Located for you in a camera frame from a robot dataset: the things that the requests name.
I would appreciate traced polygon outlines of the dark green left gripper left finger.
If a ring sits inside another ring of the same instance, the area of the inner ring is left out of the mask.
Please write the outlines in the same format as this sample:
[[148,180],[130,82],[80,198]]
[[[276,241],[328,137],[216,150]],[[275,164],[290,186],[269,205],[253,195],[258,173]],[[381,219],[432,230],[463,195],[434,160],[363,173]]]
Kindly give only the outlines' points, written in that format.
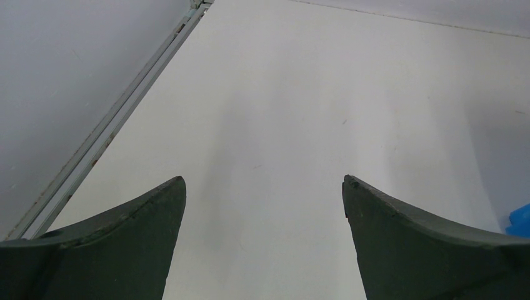
[[161,299],[186,207],[174,177],[34,239],[1,243],[2,299]]

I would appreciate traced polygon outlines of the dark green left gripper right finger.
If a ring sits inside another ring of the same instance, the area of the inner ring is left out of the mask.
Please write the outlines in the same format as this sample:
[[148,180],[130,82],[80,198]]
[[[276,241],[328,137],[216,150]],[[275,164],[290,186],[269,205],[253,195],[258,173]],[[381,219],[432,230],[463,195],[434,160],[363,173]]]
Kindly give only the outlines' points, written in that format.
[[469,227],[355,176],[344,211],[368,299],[528,299],[529,240]]

